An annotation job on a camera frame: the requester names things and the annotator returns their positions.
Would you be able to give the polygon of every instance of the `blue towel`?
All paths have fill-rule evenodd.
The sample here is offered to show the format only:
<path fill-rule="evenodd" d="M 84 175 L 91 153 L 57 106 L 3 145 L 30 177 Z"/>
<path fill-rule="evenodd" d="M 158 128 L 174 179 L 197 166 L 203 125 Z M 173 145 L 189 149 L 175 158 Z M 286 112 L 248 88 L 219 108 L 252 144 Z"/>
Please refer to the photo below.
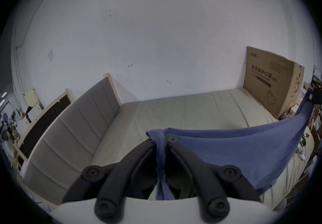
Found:
<path fill-rule="evenodd" d="M 294 155 L 309 122 L 313 103 L 304 97 L 296 115 L 275 123 L 244 129 L 180 130 L 167 128 L 147 132 L 157 143 L 157 200 L 174 199 L 165 180 L 166 137 L 172 134 L 204 162 L 235 165 L 258 194 L 272 187 Z"/>

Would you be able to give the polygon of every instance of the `gray headboard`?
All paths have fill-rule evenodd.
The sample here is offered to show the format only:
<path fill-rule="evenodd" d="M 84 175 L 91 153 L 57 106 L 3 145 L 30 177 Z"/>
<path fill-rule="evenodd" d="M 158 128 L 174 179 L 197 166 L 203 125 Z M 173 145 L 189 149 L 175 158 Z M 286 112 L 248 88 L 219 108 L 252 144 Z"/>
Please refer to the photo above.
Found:
<path fill-rule="evenodd" d="M 23 183 L 59 205 L 91 160 L 120 105 L 108 77 L 69 105 L 34 147 Z"/>

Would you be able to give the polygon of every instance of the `beige mattress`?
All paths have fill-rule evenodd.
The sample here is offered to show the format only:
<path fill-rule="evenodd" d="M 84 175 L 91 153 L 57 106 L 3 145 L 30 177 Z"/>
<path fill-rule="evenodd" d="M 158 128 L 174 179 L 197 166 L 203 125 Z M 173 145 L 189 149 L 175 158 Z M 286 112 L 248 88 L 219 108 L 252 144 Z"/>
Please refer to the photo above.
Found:
<path fill-rule="evenodd" d="M 151 129 L 236 129 L 276 121 L 243 88 L 127 103 L 121 106 L 91 164 L 104 166 L 119 162 L 147 139 L 146 131 Z M 309 137 L 307 159 L 312 153 L 313 144 L 313 138 Z M 286 169 L 288 174 L 284 171 L 273 189 L 265 193 L 264 204 L 270 208 L 276 206 L 299 179 L 305 165 L 297 155 L 293 157 Z"/>

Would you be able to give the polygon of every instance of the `wooden bed frame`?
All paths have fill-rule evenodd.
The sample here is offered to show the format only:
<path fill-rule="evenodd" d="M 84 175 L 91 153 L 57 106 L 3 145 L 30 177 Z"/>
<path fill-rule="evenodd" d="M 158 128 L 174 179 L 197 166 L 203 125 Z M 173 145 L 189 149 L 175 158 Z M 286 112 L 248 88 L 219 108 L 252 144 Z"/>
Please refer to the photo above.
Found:
<path fill-rule="evenodd" d="M 116 97 L 116 99 L 117 99 L 117 101 L 118 101 L 118 103 L 119 103 L 119 105 L 120 105 L 120 107 L 121 107 L 121 102 L 120 102 L 120 99 L 119 99 L 119 97 L 118 97 L 118 95 L 117 95 L 117 93 L 116 93 L 116 90 L 115 90 L 115 87 L 114 87 L 114 84 L 113 84 L 113 81 L 112 81 L 112 78 L 111 78 L 111 75 L 109 74 L 109 73 L 106 73 L 106 74 L 103 74 L 103 78 L 108 78 L 109 79 L 109 82 L 110 82 L 110 84 L 111 84 L 111 87 L 112 87 L 112 89 L 113 89 L 113 92 L 114 92 L 114 94 L 115 94 L 115 97 Z M 71 101 L 71 104 L 73 104 L 76 100 L 70 95 L 70 92 L 69 92 L 69 90 L 68 89 L 66 89 L 65 90 L 65 92 L 63 93 L 63 94 L 61 94 L 57 99 L 55 99 L 50 105 L 48 105 L 43 111 L 42 111 L 42 114 L 40 114 L 38 117 L 37 117 L 37 120 L 38 119 L 40 119 L 55 103 L 57 103 L 62 97 L 64 97 L 64 96 L 68 96 L 68 98 L 70 99 L 70 101 Z M 70 105 L 68 105 L 62 112 L 61 112 L 61 114 L 63 113 L 63 112 L 65 112 L 65 110 L 70 106 Z M 20 146 L 25 142 L 24 140 L 25 140 L 25 138 L 26 138 L 26 136 L 27 136 L 27 134 L 30 132 L 30 130 L 32 129 L 32 127 L 34 126 L 35 124 L 31 124 L 31 126 L 28 128 L 28 130 L 24 133 L 24 135 L 23 135 L 23 137 L 21 137 L 20 138 L 20 140 L 19 140 L 19 142 L 16 144 L 15 143 L 15 148 L 16 148 L 16 150 L 18 151 L 18 153 L 19 153 L 19 155 L 26 161 L 26 163 L 28 162 L 28 158 L 25 156 L 25 155 L 23 155 L 23 153 L 21 152 L 21 150 L 19 149 L 20 148 Z M 33 192 L 32 190 L 30 190 L 24 183 L 23 183 L 23 180 L 22 180 L 22 178 L 18 175 L 18 184 L 22 187 L 22 189 L 26 192 L 26 193 L 28 193 L 28 194 L 30 194 L 30 195 L 32 195 L 34 198 L 36 198 L 37 200 L 39 200 L 40 202 L 42 202 L 42 203 L 44 203 L 45 205 L 47 205 L 47 206 L 49 206 L 49 207 L 51 207 L 52 209 L 57 209 L 58 208 L 58 205 L 56 205 L 56 204 L 53 204 L 53 203 L 51 203 L 51 202 L 49 202 L 49 201 L 47 201 L 47 200 L 45 200 L 44 198 L 42 198 L 41 196 L 39 196 L 38 194 L 36 194 L 35 192 Z"/>
<path fill-rule="evenodd" d="M 36 125 L 36 123 L 41 119 L 41 117 L 43 117 L 43 115 L 45 113 L 47 113 L 56 103 L 60 102 L 60 100 L 67 96 L 67 98 L 70 101 L 70 104 L 73 103 L 74 98 L 72 97 L 72 95 L 70 94 L 70 91 L 68 90 L 68 88 L 65 89 L 65 92 L 62 93 L 61 95 L 59 95 L 54 101 L 52 101 L 46 108 L 44 108 L 41 113 L 39 114 L 39 116 L 36 117 L 36 119 L 34 121 L 31 122 L 31 124 L 29 125 L 28 129 L 22 134 L 21 138 L 19 139 L 18 142 L 14 143 L 14 148 L 17 150 L 19 156 L 24 160 L 24 161 L 28 161 L 28 157 L 21 151 L 20 147 L 27 141 L 25 141 L 27 135 L 30 133 L 30 131 L 33 129 L 33 127 Z"/>

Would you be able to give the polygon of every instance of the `box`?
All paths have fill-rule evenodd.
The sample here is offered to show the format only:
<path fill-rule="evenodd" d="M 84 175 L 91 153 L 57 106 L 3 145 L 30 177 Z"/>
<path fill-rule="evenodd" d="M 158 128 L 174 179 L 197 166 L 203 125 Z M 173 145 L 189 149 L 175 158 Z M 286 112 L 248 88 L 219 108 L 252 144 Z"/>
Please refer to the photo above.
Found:
<path fill-rule="evenodd" d="M 303 66 L 272 52 L 247 47 L 244 88 L 275 118 L 295 105 L 303 76 Z"/>

